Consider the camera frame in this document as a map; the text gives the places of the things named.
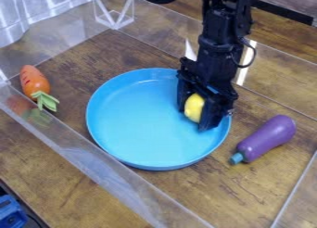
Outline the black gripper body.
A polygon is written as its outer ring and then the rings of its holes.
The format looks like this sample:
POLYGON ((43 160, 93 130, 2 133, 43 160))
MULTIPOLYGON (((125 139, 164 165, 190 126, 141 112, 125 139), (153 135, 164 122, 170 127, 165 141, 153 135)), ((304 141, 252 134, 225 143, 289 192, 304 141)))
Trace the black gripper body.
POLYGON ((239 93, 232 86, 232 80, 243 57, 243 44, 219 44, 204 35, 200 35, 199 43, 197 60, 181 58, 177 74, 188 75, 199 82, 204 95, 220 94, 236 101, 239 93))

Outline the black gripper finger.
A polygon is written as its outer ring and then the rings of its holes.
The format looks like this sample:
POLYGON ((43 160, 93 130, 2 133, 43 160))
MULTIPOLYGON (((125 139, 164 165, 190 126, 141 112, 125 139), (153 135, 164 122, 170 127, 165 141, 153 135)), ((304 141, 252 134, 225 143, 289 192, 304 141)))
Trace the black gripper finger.
POLYGON ((224 117, 232 114, 235 101, 220 94, 203 95, 205 100, 199 130, 201 132, 216 128, 224 117))
POLYGON ((181 73, 177 74, 178 83, 177 83, 177 107, 178 111, 185 111, 185 104, 188 99, 193 94, 204 96, 203 88, 199 82, 188 75, 181 73))

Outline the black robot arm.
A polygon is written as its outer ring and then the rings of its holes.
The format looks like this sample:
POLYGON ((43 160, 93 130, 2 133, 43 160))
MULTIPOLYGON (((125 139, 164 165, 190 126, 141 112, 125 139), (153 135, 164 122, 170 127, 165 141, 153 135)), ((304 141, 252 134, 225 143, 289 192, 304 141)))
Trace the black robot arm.
POLYGON ((177 107, 185 109, 193 95, 204 98, 199 130, 216 128, 232 113, 239 93, 232 85, 243 67, 245 36, 253 25, 252 0, 203 0, 204 30, 196 60, 181 58, 177 71, 177 107))

